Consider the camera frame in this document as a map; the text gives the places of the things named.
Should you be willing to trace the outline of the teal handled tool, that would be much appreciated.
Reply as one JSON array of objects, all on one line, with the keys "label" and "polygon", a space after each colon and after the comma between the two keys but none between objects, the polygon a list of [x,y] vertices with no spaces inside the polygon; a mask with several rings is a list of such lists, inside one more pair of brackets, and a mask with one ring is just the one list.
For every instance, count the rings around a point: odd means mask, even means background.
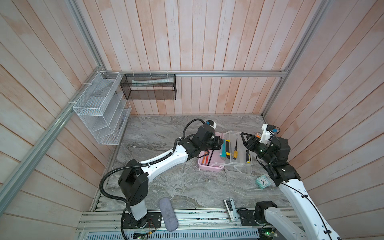
[{"label": "teal handled tool", "polygon": [[221,158],[226,159],[226,140],[224,140],[222,146],[221,146]]}]

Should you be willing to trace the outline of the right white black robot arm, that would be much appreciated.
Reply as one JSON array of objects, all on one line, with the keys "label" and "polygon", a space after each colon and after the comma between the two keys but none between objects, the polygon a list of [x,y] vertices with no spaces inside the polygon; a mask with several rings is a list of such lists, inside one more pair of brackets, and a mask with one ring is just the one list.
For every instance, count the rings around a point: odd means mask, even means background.
[{"label": "right white black robot arm", "polygon": [[255,220],[273,226],[287,240],[339,240],[341,237],[325,220],[312,201],[295,168],[288,163],[288,140],[272,135],[266,140],[241,133],[244,146],[257,155],[259,164],[289,200],[302,228],[299,228],[272,201],[258,202]]}]

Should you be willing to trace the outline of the pink plastic tool box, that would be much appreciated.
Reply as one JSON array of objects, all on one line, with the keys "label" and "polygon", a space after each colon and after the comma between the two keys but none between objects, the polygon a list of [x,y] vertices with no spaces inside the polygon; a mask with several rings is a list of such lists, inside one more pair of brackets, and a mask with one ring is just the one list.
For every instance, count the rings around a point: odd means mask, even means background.
[{"label": "pink plastic tool box", "polygon": [[216,133],[224,143],[219,150],[201,152],[198,160],[200,170],[229,174],[250,175],[253,167],[251,152],[244,146],[244,138],[240,132],[228,131]]}]

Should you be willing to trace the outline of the orange yellow handled screwdriver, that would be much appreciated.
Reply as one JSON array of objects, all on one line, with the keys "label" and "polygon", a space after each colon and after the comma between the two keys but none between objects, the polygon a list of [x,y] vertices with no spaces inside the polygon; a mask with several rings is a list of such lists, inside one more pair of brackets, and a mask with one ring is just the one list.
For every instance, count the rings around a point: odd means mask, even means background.
[{"label": "orange yellow handled screwdriver", "polygon": [[236,144],[234,147],[233,159],[236,160],[238,158],[238,139],[236,139]]}]

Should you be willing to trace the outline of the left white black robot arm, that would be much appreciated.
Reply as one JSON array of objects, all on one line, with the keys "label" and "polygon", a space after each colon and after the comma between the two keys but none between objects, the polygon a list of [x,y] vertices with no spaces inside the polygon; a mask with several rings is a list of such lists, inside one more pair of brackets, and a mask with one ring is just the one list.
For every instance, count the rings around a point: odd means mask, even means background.
[{"label": "left white black robot arm", "polygon": [[[135,219],[136,228],[151,226],[145,204],[149,183],[172,167],[197,158],[201,152],[219,150],[224,140],[216,135],[216,128],[217,123],[212,120],[193,119],[183,129],[182,137],[175,139],[172,149],[149,160],[137,162],[133,159],[126,166],[111,170],[101,178],[100,193],[106,198],[124,202],[126,206],[122,214],[121,230],[126,214]],[[108,177],[120,171],[122,174],[118,185],[123,197],[111,195],[104,189]]]}]

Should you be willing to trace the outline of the black yellow stubby screwdriver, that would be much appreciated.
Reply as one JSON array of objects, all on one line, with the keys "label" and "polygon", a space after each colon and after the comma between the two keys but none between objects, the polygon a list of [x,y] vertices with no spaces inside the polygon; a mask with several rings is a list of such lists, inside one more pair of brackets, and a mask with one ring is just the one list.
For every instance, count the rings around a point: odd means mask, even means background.
[{"label": "black yellow stubby screwdriver", "polygon": [[227,159],[231,158],[231,146],[230,146],[229,140],[226,140],[226,158]]}]

